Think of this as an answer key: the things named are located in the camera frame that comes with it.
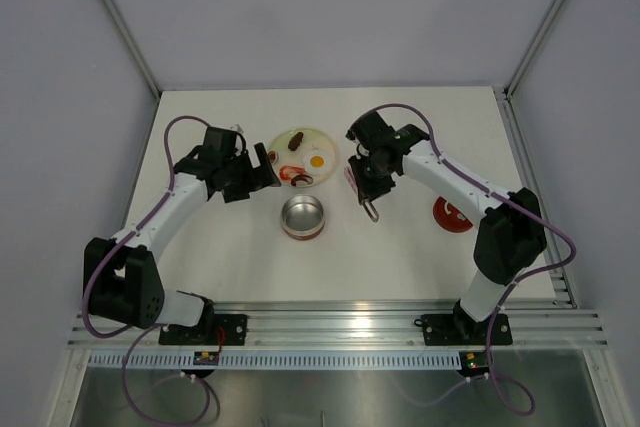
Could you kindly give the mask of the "cream green round plate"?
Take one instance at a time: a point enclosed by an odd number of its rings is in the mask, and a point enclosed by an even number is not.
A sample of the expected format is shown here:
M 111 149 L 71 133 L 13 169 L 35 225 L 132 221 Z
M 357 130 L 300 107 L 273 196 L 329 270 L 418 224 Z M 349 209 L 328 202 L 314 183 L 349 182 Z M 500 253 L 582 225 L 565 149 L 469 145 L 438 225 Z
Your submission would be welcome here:
M 321 130 L 297 128 L 275 137 L 267 156 L 283 185 L 310 188 L 328 180 L 339 164 L 334 140 Z

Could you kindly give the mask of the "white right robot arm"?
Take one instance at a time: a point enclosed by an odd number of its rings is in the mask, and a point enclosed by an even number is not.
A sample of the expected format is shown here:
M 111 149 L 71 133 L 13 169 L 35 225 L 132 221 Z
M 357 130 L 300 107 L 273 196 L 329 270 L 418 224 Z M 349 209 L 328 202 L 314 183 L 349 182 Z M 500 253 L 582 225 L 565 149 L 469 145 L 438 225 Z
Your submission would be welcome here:
M 374 201 L 391 192 L 396 177 L 407 176 L 451 202 L 476 228 L 476 274 L 447 315 L 445 330 L 465 345 L 490 339 L 489 319 L 500 298 L 547 247 L 537 196 L 527 188 L 513 192 L 475 178 L 437 146 L 431 125 L 394 129 L 379 108 L 356 119 L 346 137 L 357 145 L 348 169 L 372 221 L 379 219 Z

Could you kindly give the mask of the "dark red toy octopus tentacle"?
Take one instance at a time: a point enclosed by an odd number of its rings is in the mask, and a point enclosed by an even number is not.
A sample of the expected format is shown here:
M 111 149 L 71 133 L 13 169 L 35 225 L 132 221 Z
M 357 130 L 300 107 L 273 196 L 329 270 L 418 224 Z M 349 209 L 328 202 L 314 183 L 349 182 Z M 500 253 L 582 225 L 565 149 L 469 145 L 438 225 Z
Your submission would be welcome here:
M 313 183 L 314 183 L 313 177 L 306 173 L 298 174 L 294 176 L 290 181 L 290 184 L 292 187 L 298 187 L 299 185 L 302 185 L 302 184 L 304 184 L 305 186 L 310 186 Z

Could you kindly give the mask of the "pink cat paw tongs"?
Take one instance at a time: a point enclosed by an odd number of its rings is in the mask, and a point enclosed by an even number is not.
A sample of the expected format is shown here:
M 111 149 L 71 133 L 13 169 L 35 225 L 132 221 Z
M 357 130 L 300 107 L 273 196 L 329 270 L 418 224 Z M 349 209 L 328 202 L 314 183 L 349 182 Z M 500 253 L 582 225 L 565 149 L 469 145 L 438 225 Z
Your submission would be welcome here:
M 344 176 L 345 176 L 348 184 L 350 185 L 351 189 L 353 190 L 353 192 L 356 194 L 356 196 L 359 196 L 359 189 L 358 189 L 358 186 L 356 184 L 356 180 L 355 180 L 354 174 L 352 172 L 352 169 L 350 167 L 345 167 L 344 168 Z M 377 209 L 375 208 L 375 206 L 369 200 L 363 201 L 361 203 L 361 206 L 364 209 L 364 211 L 366 212 L 366 214 L 369 217 L 369 219 L 373 223 L 377 223 L 380 220 L 380 215 L 379 215 Z

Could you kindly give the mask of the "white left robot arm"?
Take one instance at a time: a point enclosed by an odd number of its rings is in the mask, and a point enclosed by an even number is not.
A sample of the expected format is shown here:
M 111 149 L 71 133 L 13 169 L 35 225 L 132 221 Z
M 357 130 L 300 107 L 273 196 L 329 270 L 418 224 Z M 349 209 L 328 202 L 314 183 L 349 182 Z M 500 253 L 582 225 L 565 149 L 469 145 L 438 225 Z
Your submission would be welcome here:
M 265 146 L 254 149 L 256 163 L 241 132 L 207 126 L 200 144 L 169 161 L 167 188 L 139 220 L 109 238 L 89 241 L 81 312 L 92 336 L 108 339 L 132 327 L 173 325 L 195 345 L 214 337 L 216 321 L 206 314 L 210 300 L 165 289 L 158 262 L 183 224 L 215 194 L 231 203 L 279 186 Z

